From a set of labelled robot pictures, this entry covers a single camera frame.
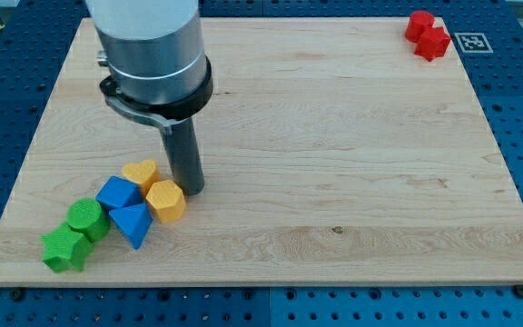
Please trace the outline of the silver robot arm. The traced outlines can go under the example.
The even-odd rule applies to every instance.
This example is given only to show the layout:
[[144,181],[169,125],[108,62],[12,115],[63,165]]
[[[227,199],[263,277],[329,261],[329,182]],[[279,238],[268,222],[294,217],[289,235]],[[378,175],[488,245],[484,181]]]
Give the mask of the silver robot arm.
[[100,38],[100,88],[120,116],[171,135],[212,95],[197,0],[86,0]]

